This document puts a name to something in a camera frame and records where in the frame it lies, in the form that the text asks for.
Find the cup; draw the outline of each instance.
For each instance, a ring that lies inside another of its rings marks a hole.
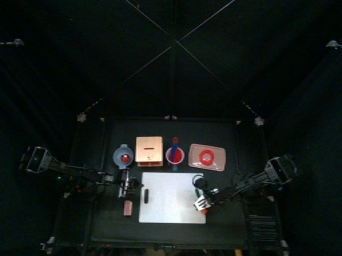
[[[165,151],[165,160],[169,164],[172,164],[172,170],[176,171],[177,170],[177,164],[180,164],[184,160],[184,151],[182,151],[181,148],[176,148],[173,159],[169,159],[170,149],[172,148],[168,148],[168,150]]]

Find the white object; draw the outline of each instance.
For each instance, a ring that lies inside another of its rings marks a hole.
[[[77,122],[85,122],[85,120],[86,120],[86,115],[82,113],[82,114],[78,114],[77,115]]]
[[[257,117],[253,119],[253,123],[255,123],[257,126],[263,126],[263,124],[264,124],[264,119],[261,119],[261,117],[257,116]]]
[[[140,223],[204,224],[205,215],[196,211],[192,178],[201,173],[142,173]]]

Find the red object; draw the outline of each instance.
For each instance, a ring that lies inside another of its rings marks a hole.
[[[181,156],[182,156],[181,150],[178,148],[176,149],[174,156],[173,156],[172,160],[169,159],[169,154],[170,154],[170,150],[168,152],[168,160],[170,161],[170,163],[177,163],[181,160]]]
[[[130,157],[126,154],[121,155],[121,162],[126,164],[129,163],[129,161],[130,161]]]
[[[122,216],[130,217],[132,216],[132,201],[124,201],[124,209],[122,209]]]
[[[213,153],[209,149],[205,149],[198,153],[198,161],[200,161],[201,164],[204,164],[206,166],[212,164],[212,162],[213,162]]]

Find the black wall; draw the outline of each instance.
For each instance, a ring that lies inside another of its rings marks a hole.
[[[68,160],[76,115],[17,49],[1,48],[0,56],[0,254],[37,255],[52,231],[58,186],[53,176],[18,172],[18,162],[27,145]]]
[[[27,145],[45,145],[68,161],[76,124],[76,113],[27,59],[17,51],[1,51],[0,252],[6,251],[1,255],[31,255],[29,250],[35,251],[50,235],[56,213],[53,177],[18,173],[21,153]],[[331,49],[265,122],[269,155],[292,153],[300,168],[280,198],[295,255],[342,253],[340,66],[342,51]]]
[[[280,198],[293,255],[342,255],[340,66],[332,49],[265,125],[269,155],[291,152],[300,171]]]

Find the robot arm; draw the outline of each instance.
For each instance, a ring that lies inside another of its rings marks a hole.
[[[202,195],[197,198],[193,206],[197,211],[201,211],[215,204],[221,204],[225,201],[233,202],[248,190],[261,188],[269,184],[283,185],[296,176],[296,166],[289,155],[283,155],[268,160],[264,171],[248,179],[241,179],[236,176],[233,186],[225,187],[221,190],[217,188],[208,190],[206,181],[200,176],[192,183],[194,188],[202,191]]]

